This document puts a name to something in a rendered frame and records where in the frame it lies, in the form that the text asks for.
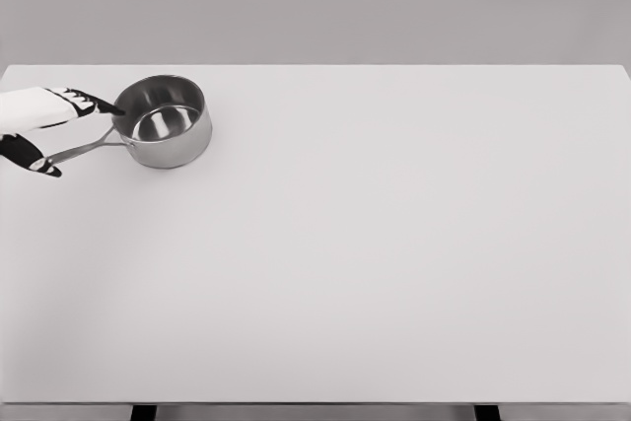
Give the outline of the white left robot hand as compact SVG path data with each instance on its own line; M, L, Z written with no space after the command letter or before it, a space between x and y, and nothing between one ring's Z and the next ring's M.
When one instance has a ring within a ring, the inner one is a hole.
M72 88L30 87L0 93L0 157L28 172L61 177L62 171L23 134L94 113L125 116L117 105Z

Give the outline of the stainless steel saucepan with handle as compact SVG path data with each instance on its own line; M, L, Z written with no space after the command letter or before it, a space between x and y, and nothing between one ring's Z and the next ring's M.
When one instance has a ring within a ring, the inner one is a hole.
M156 75L124 89L114 104L124 115L98 140L48 157L54 164L101 147L121 146L140 165L168 170L185 166L208 147L213 125L200 87L176 75Z

